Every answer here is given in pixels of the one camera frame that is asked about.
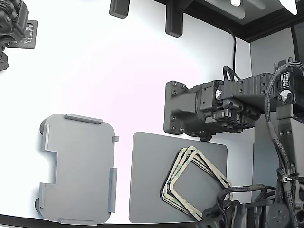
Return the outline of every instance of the black cable sleeve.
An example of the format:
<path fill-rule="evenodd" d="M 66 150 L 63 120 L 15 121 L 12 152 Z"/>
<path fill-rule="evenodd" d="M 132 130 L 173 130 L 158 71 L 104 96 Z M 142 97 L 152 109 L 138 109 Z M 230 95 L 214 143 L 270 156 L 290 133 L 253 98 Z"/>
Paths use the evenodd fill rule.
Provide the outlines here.
<path fill-rule="evenodd" d="M 277 78 L 283 73 L 287 68 L 289 67 L 297 67 L 300 68 L 301 70 L 304 70 L 304 65 L 300 62 L 290 62 L 286 63 L 282 66 L 280 66 L 273 74 L 271 77 L 269 84 L 267 85 L 266 93 L 265 93 L 265 119 L 266 119 L 266 124 L 268 128 L 268 132 L 270 134 L 270 137 L 272 139 L 273 144 L 275 145 L 277 152 L 281 154 L 282 160 L 284 162 L 284 168 L 287 171 L 287 174 L 290 174 L 290 162 L 287 156 L 287 153 L 281 144 L 280 140 L 277 137 L 277 134 L 274 130 L 273 125 L 271 124 L 271 117 L 270 117 L 270 100 L 271 100 L 271 92 L 273 90 L 273 86 Z"/>
<path fill-rule="evenodd" d="M 286 197 L 287 206 L 289 209 L 290 219 L 291 219 L 293 228 L 299 228 L 298 219 L 296 218 L 296 215 L 295 215 L 295 208 L 294 208 L 293 197 L 292 197 L 291 191 L 287 191 L 285 193 L 285 197 Z"/>

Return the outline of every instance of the sticker label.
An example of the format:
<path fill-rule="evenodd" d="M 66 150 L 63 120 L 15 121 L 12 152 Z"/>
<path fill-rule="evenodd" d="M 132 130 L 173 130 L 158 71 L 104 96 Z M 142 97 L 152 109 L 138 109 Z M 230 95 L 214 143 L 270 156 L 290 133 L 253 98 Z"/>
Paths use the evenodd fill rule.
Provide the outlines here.
<path fill-rule="evenodd" d="M 289 72 L 281 74 L 282 89 L 289 87 Z"/>

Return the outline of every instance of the black bracket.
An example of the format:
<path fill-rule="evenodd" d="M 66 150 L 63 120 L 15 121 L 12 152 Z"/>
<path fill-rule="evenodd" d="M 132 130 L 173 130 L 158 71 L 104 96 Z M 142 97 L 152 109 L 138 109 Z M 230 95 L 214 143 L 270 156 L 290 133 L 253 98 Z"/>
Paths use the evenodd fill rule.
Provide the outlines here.
<path fill-rule="evenodd" d="M 130 0 L 111 0 L 110 14 L 124 19 L 129 14 Z"/>
<path fill-rule="evenodd" d="M 174 37 L 182 35 L 183 12 L 194 0 L 168 0 L 166 33 Z"/>

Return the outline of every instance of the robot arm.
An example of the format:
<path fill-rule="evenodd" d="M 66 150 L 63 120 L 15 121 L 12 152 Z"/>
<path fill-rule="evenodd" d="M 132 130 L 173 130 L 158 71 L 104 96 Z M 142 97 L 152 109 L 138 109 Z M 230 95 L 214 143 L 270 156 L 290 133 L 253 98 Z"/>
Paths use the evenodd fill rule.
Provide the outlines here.
<path fill-rule="evenodd" d="M 230 68 L 224 68 L 223 81 L 203 83 L 192 89 L 174 81 L 166 85 L 166 133 L 185 133 L 209 141 L 217 133 L 239 133 L 252 128 L 261 114 L 266 114 L 266 124 L 279 156 L 280 167 L 277 170 L 275 202 L 266 206 L 267 215 L 263 216 L 259 225 L 254 226 L 258 228 L 277 227 L 278 223 L 284 223 L 280 226 L 283 228 L 304 227 L 304 142 L 299 137 L 304 132 L 304 65 L 291 59 L 288 62 L 281 61 L 274 74 L 264 73 L 238 81 L 234 81 L 236 74 Z M 271 125 L 270 111 L 276 111 L 279 134 Z M 239 191 L 242 188 L 245 189 L 236 187 L 223 191 Z M 231 227 L 232 218 L 228 211 L 218 207 L 224 216 L 225 228 Z M 236 208 L 243 210 L 246 205 Z M 274 216 L 278 211 L 285 211 L 281 220 Z M 244 225 L 248 213 L 241 214 L 242 211 L 237 213 L 234 227 L 253 225 Z"/>
<path fill-rule="evenodd" d="M 25 36 L 29 11 L 20 0 L 0 0 L 0 71 L 9 67 L 6 45 L 22 42 Z"/>
<path fill-rule="evenodd" d="M 183 83 L 171 81 L 166 85 L 164 131 L 169 134 L 187 134 L 209 141 L 221 132 L 240 133 L 254 127 L 264 113 L 265 92 L 272 74 L 264 73 L 239 81 L 228 80 L 203 83 L 188 89 Z M 299 107 L 304 95 L 301 72 L 286 72 L 277 81 L 271 93 L 271 111 L 293 96 Z"/>

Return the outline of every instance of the black robotic camera mount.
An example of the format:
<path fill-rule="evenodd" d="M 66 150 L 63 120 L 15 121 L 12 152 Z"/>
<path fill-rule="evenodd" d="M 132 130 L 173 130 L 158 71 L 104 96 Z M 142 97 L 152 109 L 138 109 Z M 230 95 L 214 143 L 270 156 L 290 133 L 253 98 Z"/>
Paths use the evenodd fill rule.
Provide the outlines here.
<path fill-rule="evenodd" d="M 8 56 L 3 52 L 6 47 L 17 43 L 18 48 L 28 48 L 29 41 L 24 41 L 28 19 L 29 11 L 23 1 L 0 0 L 0 71 L 9 67 Z M 27 47 L 20 47 L 20 44 L 26 44 Z"/>
<path fill-rule="evenodd" d="M 264 73 L 239 81 L 228 80 L 203 83 L 188 89 L 183 83 L 171 81 L 166 84 L 164 131 L 169 134 L 198 136 L 201 141 L 209 141 L 212 135 L 222 132 L 240 133 L 253 128 L 255 121 L 264 113 L 266 87 L 273 74 Z M 289 84 L 276 83 L 271 92 L 271 111 L 275 112 L 281 93 L 291 96 L 297 92 L 296 107 L 304 110 L 300 87 L 304 86 L 301 77 L 287 72 L 284 80 Z"/>

